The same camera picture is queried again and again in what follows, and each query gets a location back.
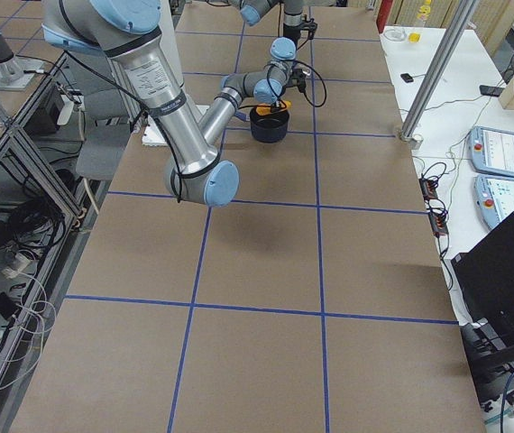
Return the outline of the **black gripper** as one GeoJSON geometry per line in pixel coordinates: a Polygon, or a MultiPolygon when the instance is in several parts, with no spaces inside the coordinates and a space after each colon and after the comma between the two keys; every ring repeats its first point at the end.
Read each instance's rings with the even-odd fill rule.
{"type": "Polygon", "coordinates": [[[291,106],[292,103],[284,98],[285,87],[277,80],[272,81],[272,97],[275,106],[291,106]]]}

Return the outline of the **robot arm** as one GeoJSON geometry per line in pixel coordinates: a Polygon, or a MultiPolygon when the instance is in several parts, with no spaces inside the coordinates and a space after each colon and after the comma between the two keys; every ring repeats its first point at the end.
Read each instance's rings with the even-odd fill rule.
{"type": "Polygon", "coordinates": [[[202,116],[175,77],[161,48],[159,1],[45,1],[44,38],[63,50],[104,54],[120,65],[136,98],[152,117],[172,158],[165,171],[167,190],[177,199],[222,207],[234,198],[239,171],[216,148],[241,103],[252,97],[272,105],[288,85],[297,47],[288,35],[271,45],[261,71],[232,74],[202,116]]]}
{"type": "Polygon", "coordinates": [[[303,32],[307,40],[313,40],[317,23],[304,14],[302,0],[232,0],[229,4],[239,10],[243,21],[249,26],[259,23],[276,6],[282,11],[282,36],[298,44],[303,32]]]}

